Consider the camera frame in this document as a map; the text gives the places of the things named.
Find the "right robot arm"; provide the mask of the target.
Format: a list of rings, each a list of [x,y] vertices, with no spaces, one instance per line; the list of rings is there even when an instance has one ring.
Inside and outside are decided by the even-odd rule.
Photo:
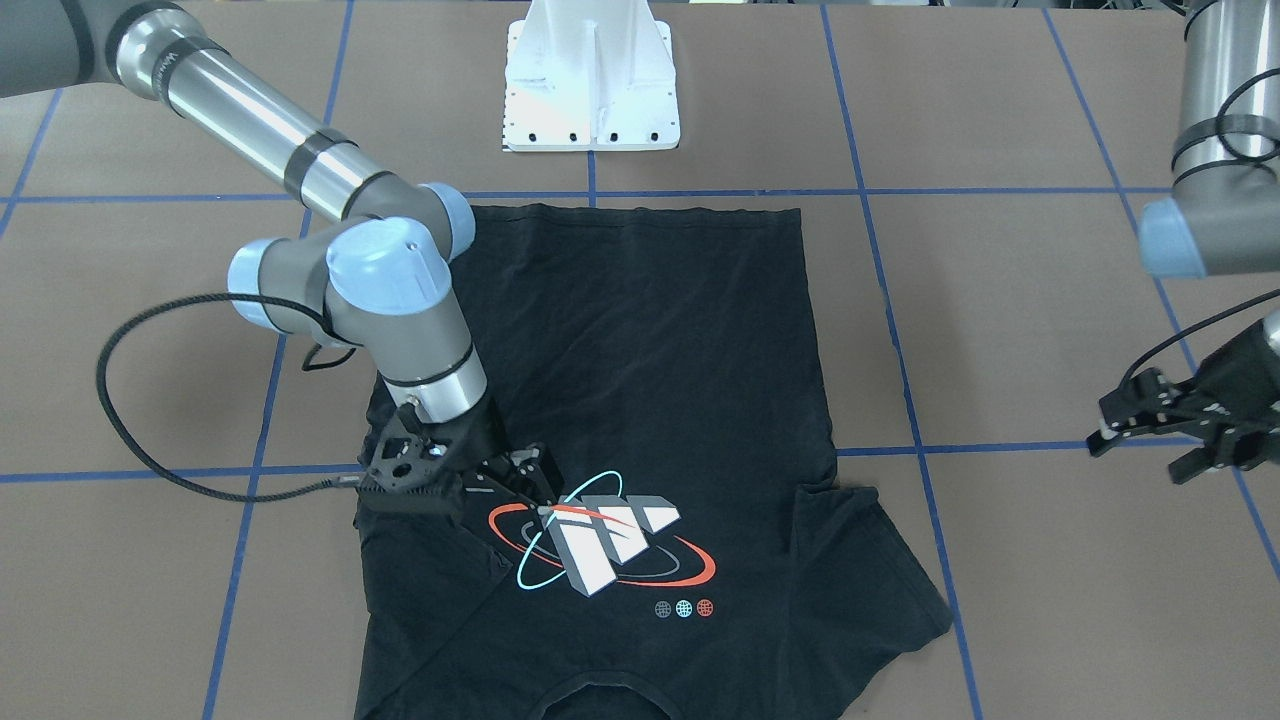
[[[197,127],[298,209],[294,236],[232,256],[225,287],[148,307],[102,343],[99,406],[140,464],[232,503],[351,489],[380,512],[458,515],[480,489],[548,514],[562,479],[547,446],[507,438],[489,375],[454,292],[452,264],[477,233],[468,200],[413,184],[251,70],[175,1],[5,1],[3,96],[111,85]],[[365,354],[388,414],[352,474],[275,493],[230,493],[165,466],[137,441],[108,373],[122,342],[180,309],[232,305],[250,324],[305,337],[310,352]]]

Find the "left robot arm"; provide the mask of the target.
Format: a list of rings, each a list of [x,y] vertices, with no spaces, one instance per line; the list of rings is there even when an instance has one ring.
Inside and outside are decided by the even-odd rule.
[[[1171,193],[1138,228],[1156,279],[1275,273],[1279,265],[1279,5],[1189,1],[1180,132]],[[1277,461],[1277,313],[1252,322],[1175,382],[1151,366],[1156,345],[1100,402],[1087,447],[1098,457],[1140,436],[1179,434],[1199,446],[1167,466],[1187,483],[1208,471]]]

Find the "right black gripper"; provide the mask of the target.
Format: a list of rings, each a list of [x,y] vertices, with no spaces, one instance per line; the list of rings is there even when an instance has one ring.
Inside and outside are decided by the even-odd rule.
[[[538,518],[552,515],[566,496],[561,470],[547,445],[515,447],[498,402],[483,400],[458,418],[440,424],[444,469],[461,480],[484,479],[527,501]]]

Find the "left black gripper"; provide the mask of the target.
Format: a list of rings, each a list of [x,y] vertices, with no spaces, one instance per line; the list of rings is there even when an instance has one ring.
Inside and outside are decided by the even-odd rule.
[[[1201,393],[1212,398],[1229,423],[1202,445],[1167,465],[1175,486],[1226,468],[1251,470],[1277,462],[1277,323],[1256,322],[1202,363]],[[1142,436],[1197,438],[1198,421],[1181,402],[1197,391],[1193,379],[1174,380],[1148,368],[1100,398],[1098,429],[1087,437],[1092,457]]]

